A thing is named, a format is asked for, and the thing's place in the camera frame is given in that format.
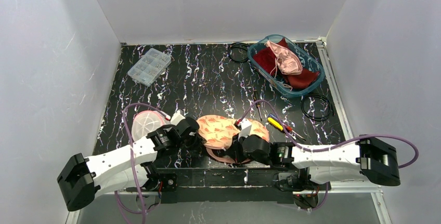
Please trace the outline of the floral mesh laundry bag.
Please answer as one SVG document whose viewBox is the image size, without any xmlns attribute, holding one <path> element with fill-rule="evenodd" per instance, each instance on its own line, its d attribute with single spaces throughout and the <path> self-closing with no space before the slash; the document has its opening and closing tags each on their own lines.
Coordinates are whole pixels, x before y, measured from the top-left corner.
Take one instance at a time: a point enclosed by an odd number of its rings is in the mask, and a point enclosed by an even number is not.
<svg viewBox="0 0 441 224">
<path fill-rule="evenodd" d="M 235 126 L 236 120 L 220 115 L 204 115 L 197 119 L 198 134 L 203 139 L 207 153 L 215 160 L 228 164 L 244 164 L 257 161 L 265 165 L 272 162 L 268 155 L 252 155 L 247 157 L 241 143 L 234 144 L 240 130 Z"/>
</svg>

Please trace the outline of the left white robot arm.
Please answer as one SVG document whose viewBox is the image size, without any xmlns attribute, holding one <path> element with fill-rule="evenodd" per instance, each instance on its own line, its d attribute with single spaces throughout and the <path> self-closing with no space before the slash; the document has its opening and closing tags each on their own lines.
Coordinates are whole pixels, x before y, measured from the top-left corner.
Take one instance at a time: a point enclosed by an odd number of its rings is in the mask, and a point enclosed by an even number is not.
<svg viewBox="0 0 441 224">
<path fill-rule="evenodd" d="M 158 111 L 136 114 L 129 131 L 132 144 L 101 155 L 78 153 L 69 158 L 57 177 L 67 210 L 80 210 L 113 191 L 136 186 L 155 189 L 167 178 L 159 174 L 154 161 L 197 143 L 199 127 L 194 118 L 184 117 L 180 111 L 173 116 Z"/>
</svg>

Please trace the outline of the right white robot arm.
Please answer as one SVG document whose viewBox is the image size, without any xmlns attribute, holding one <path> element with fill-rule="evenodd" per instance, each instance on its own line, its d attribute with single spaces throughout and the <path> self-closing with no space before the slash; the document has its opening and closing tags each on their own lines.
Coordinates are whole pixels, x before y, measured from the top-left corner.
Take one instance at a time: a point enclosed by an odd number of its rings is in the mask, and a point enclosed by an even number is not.
<svg viewBox="0 0 441 224">
<path fill-rule="evenodd" d="M 279 171 L 302 170 L 303 181 L 323 185 L 331 181 L 367 179 L 381 186 L 401 184 L 397 152 L 392 145 L 368 135 L 336 145 L 267 142 L 252 134 L 252 124 L 235 121 L 233 144 L 238 160 L 252 160 Z"/>
</svg>

